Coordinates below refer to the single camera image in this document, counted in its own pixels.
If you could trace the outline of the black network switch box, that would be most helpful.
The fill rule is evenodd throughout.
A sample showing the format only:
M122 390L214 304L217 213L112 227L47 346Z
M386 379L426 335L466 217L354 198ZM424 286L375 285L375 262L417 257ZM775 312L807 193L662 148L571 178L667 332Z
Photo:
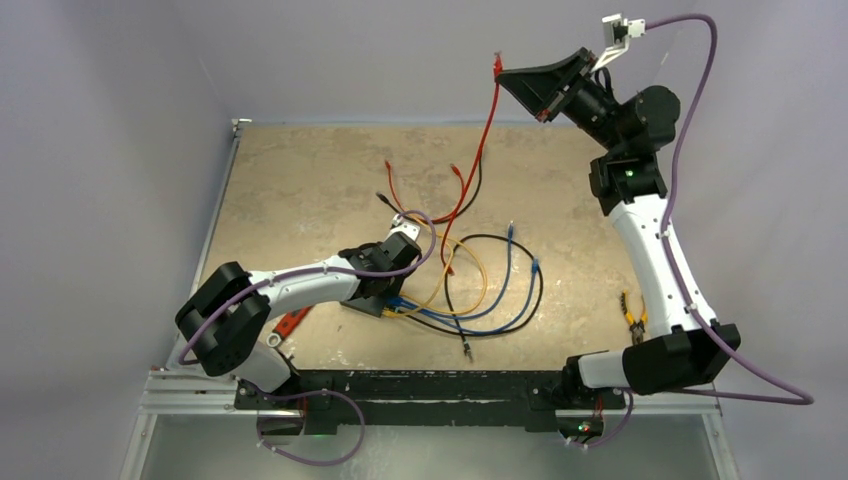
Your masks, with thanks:
M358 313L380 318L388 304L388 298L383 295L375 295L367 298L356 298L340 303L342 307Z

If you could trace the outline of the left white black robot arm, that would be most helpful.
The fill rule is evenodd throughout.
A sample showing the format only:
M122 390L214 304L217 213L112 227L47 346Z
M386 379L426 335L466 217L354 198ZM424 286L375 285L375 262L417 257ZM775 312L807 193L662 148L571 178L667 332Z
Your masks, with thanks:
M295 268L248 271L236 261L224 263L176 313L186 341L178 361L199 364L209 377L249 382L272 408L287 408L297 399L298 382L290 361L263 339L265 325L305 307L384 294L430 254L395 232Z

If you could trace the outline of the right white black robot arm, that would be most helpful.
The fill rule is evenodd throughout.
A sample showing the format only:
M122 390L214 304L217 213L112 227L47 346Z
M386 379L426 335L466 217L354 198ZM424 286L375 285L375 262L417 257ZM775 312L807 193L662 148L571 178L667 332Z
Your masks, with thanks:
M708 324L698 324L695 292L678 285L666 256L667 248L679 251L680 245L671 224L662 221L670 202L657 153L676 136L678 97L654 85L620 103L596 82L594 63L581 48L553 64L494 76L537 121L564 115L604 148L589 164L591 192L625 245L646 307L647 339L566 360L559 391L576 407L601 390L650 395L710 383L730 358L716 342L731 349L741 344L737 327L718 323L709 306L702 314Z

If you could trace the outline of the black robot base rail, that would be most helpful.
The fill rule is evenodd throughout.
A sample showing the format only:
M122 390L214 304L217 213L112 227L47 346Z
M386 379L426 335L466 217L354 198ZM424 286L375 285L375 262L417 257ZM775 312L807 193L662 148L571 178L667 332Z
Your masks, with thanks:
M341 425L522 427L574 431L593 410L625 407L611 389L565 394L558 371L302 370L268 394L237 384L234 406L261 415L302 407L308 435Z

